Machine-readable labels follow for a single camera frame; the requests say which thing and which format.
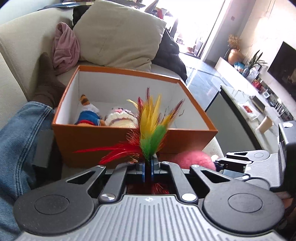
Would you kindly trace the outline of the beige sofa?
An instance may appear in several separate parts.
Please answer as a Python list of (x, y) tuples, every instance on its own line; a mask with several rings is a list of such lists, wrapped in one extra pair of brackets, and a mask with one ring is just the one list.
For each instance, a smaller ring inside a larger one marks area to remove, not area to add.
[[(1, 25), (1, 54), (25, 97), (30, 98), (34, 93), (38, 59), (43, 52), (51, 50), (56, 25), (69, 21), (69, 13), (46, 9)], [(77, 67), (59, 76), (66, 86)]]

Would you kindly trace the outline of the blue jeans leg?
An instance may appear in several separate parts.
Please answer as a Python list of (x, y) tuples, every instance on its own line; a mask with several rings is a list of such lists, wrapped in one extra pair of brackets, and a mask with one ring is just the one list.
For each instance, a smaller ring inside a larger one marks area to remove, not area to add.
[(13, 215), (15, 201), (36, 186), (32, 167), (39, 133), (51, 129), (52, 107), (26, 103), (1, 129), (1, 240), (20, 233)]

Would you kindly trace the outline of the brown sock foot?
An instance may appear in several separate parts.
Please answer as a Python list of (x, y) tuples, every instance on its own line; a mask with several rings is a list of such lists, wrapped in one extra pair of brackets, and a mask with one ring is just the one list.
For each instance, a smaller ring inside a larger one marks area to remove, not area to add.
[(44, 52), (39, 57), (37, 86), (31, 101), (57, 108), (66, 86), (56, 77), (49, 55)]

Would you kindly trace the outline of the pink plush ball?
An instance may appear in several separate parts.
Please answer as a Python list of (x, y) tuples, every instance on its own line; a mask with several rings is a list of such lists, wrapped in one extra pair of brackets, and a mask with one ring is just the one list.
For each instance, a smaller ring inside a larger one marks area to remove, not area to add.
[(216, 171), (215, 164), (211, 157), (202, 151), (186, 151), (179, 153), (172, 157), (170, 162), (178, 164), (182, 169), (189, 169), (192, 165), (199, 165)]

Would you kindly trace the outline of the colourful feather toy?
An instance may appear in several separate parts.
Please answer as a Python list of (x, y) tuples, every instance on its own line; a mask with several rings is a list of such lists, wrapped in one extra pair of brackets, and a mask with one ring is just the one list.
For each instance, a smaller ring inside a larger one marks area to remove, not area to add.
[(184, 99), (171, 109), (168, 114), (161, 116), (160, 105), (162, 96), (158, 95), (156, 101), (150, 95), (149, 88), (146, 91), (145, 100), (138, 98), (137, 101), (127, 100), (137, 109), (137, 115), (133, 117), (132, 127), (126, 136), (126, 141), (112, 146), (95, 147), (76, 150), (75, 153), (90, 153), (109, 151), (99, 161), (100, 165), (109, 164), (117, 159), (130, 157), (133, 161), (148, 161), (164, 145), (164, 139), (172, 122), (179, 115)]

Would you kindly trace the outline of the black television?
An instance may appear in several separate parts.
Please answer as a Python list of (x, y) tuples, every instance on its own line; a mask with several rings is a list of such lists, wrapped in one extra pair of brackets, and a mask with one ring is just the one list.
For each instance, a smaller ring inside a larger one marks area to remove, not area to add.
[(267, 72), (279, 82), (295, 100), (296, 51), (286, 42), (276, 54)]

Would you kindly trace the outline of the pink cloth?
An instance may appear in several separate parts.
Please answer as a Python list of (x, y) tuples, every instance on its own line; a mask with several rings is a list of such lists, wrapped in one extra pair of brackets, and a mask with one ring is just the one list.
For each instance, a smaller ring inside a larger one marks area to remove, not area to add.
[(51, 60), (55, 75), (72, 69), (80, 57), (80, 45), (72, 29), (64, 22), (56, 25), (51, 50)]

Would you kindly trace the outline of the green potted plant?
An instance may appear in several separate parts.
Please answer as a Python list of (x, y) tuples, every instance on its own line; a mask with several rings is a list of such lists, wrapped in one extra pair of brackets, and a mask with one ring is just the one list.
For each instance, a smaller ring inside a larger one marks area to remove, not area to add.
[(259, 50), (254, 54), (250, 61), (245, 65), (245, 68), (242, 73), (243, 77), (248, 77), (248, 75), (250, 74), (250, 70), (252, 68), (255, 68), (256, 66), (267, 66), (267, 62), (261, 60), (262, 55), (263, 53), (260, 53)]

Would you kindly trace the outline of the black textured box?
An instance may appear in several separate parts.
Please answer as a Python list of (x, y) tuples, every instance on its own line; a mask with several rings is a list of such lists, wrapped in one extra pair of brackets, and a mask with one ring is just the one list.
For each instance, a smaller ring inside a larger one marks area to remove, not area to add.
[(32, 166), (37, 168), (48, 168), (53, 142), (53, 130), (43, 130), (40, 132)]

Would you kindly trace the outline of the white coffee table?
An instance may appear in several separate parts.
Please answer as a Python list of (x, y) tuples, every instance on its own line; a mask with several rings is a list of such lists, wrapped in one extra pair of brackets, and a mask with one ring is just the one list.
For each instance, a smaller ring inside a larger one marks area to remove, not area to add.
[(242, 109), (243, 104), (257, 108), (244, 92), (222, 85), (206, 114), (218, 130), (217, 141), (222, 152), (266, 150), (278, 151), (278, 124), (281, 120), (274, 116), (271, 108), (250, 120)]

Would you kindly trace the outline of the copper vase with flowers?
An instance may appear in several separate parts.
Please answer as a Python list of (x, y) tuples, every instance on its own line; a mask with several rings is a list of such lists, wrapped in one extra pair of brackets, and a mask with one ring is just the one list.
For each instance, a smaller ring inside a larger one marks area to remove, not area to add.
[(241, 62), (244, 57), (240, 51), (241, 39), (236, 35), (229, 35), (228, 44), (230, 47), (228, 63), (234, 65), (235, 62)]

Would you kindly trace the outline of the orange cardboard box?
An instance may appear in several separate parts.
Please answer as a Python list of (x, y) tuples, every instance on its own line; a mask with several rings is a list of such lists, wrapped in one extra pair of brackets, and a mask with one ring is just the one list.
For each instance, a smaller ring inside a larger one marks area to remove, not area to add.
[(215, 137), (217, 129), (189, 89), (179, 78), (144, 71), (80, 65), (73, 72), (52, 122), (64, 163), (73, 168), (96, 166), (106, 151), (85, 149), (108, 147), (125, 141), (128, 128), (78, 126), (81, 95), (96, 106), (102, 116), (113, 107), (136, 112), (134, 103), (149, 92), (161, 96), (160, 111), (167, 114), (178, 102), (183, 105), (158, 153), (162, 161), (184, 151), (201, 151)]

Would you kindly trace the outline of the crochet bunny doll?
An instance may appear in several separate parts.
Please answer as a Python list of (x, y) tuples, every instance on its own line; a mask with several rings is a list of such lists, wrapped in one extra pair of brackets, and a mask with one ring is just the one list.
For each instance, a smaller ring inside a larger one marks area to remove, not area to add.
[(137, 116), (128, 109), (114, 107), (105, 117), (106, 126), (113, 128), (135, 128), (137, 125)]

